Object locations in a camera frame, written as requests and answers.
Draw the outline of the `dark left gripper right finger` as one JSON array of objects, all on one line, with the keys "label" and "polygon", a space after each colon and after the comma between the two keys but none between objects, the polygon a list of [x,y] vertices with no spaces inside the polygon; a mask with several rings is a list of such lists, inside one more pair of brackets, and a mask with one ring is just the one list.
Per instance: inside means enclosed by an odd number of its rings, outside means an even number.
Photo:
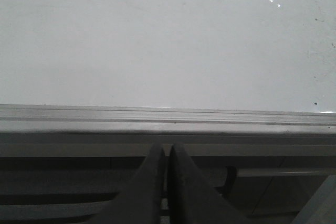
[{"label": "dark left gripper right finger", "polygon": [[208,183],[179,143],[170,151],[167,198],[171,223],[252,223]]}]

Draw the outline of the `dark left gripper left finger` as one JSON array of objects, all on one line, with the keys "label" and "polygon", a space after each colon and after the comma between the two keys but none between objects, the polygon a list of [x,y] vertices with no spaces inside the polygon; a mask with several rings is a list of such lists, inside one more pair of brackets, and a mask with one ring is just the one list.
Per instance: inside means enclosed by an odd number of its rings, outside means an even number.
[{"label": "dark left gripper left finger", "polygon": [[154,144],[127,187],[104,210],[104,223],[159,223],[165,154]]}]

